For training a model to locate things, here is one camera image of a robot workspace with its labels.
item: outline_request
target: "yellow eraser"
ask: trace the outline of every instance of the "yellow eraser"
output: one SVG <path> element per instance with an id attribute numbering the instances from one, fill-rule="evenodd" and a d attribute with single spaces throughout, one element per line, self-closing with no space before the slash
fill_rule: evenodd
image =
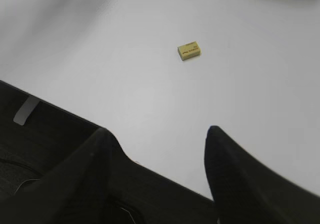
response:
<path id="1" fill-rule="evenodd" d="M 196 41 L 179 46 L 178 52 L 182 61 L 199 56 L 201 54 L 201 50 Z"/>

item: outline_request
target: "black object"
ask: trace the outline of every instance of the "black object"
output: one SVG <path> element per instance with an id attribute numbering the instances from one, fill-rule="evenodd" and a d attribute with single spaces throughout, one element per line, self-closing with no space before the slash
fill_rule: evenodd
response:
<path id="1" fill-rule="evenodd" d="M 218 126 L 206 138 L 205 171 L 221 224 L 319 224 L 320 198 L 276 174 Z"/>
<path id="2" fill-rule="evenodd" d="M 98 129 L 42 179 L 0 203 L 0 223 L 100 223 L 108 195 L 110 137 Z"/>
<path id="3" fill-rule="evenodd" d="M 20 162 L 14 161 L 14 160 L 7 160 L 7 159 L 0 158 L 0 163 L 6 163 L 6 164 L 15 165 L 15 166 L 27 169 L 27 170 L 33 172 L 34 174 L 38 175 L 39 177 L 43 176 L 40 172 L 38 172 L 37 170 L 33 169 L 32 167 L 30 167 L 28 165 L 25 165 L 25 164 L 22 164 Z"/>
<path id="4" fill-rule="evenodd" d="M 1 224 L 212 224 L 214 203 L 131 161 L 99 128 L 40 180 L 0 203 Z"/>

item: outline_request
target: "white surface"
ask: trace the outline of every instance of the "white surface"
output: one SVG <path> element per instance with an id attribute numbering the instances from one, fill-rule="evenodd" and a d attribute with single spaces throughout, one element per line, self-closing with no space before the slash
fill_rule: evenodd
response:
<path id="1" fill-rule="evenodd" d="M 211 125 L 320 195 L 319 1 L 1 0 L 0 80 L 206 197 Z"/>

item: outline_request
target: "white object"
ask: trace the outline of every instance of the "white object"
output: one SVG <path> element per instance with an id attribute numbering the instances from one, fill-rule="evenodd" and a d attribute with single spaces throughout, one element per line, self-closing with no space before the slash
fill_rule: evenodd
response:
<path id="1" fill-rule="evenodd" d="M 318 0 L 1 1 L 2 81 L 208 198 L 211 125 L 320 195 Z M 192 41 L 202 54 L 183 62 Z"/>
<path id="2" fill-rule="evenodd" d="M 30 114 L 34 111 L 36 106 L 39 104 L 40 100 L 34 96 L 29 96 L 27 100 L 23 103 L 20 109 L 15 114 L 13 121 L 21 126 L 23 126 Z"/>

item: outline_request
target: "white table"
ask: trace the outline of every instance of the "white table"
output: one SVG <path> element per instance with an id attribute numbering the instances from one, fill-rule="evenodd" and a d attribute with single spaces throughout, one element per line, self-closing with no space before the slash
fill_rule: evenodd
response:
<path id="1" fill-rule="evenodd" d="M 112 131 L 211 198 L 218 125 L 320 195 L 320 0 L 1 0 L 0 80 Z M 197 41 L 202 55 L 181 61 Z"/>

